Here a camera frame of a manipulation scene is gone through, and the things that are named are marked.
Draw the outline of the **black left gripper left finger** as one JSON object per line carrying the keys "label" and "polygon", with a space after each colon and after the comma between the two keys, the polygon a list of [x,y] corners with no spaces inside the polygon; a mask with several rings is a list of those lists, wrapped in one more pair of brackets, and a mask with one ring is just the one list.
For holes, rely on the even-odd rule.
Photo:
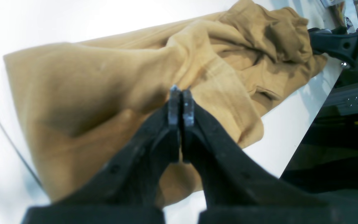
{"label": "black left gripper left finger", "polygon": [[23,224],[165,224],[155,206],[159,179],[179,160],[181,91],[170,89],[165,105],[95,176],[68,197],[31,207]]}

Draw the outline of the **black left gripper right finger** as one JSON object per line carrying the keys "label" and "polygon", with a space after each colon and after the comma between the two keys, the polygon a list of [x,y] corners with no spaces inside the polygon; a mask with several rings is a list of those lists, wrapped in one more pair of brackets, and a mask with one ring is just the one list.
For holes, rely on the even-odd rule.
{"label": "black left gripper right finger", "polygon": [[358,224],[358,206],[335,207],[266,172],[189,90],[182,92],[182,153],[199,173],[199,224]]}

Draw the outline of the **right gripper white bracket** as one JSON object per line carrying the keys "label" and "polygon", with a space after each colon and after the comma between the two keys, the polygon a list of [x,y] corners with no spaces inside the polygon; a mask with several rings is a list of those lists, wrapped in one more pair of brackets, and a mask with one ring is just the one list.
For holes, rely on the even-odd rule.
{"label": "right gripper white bracket", "polygon": [[310,45],[314,55],[328,54],[341,60],[344,68],[355,68],[358,65],[358,0],[344,1],[342,18],[347,30],[342,26],[333,30],[309,29]]}

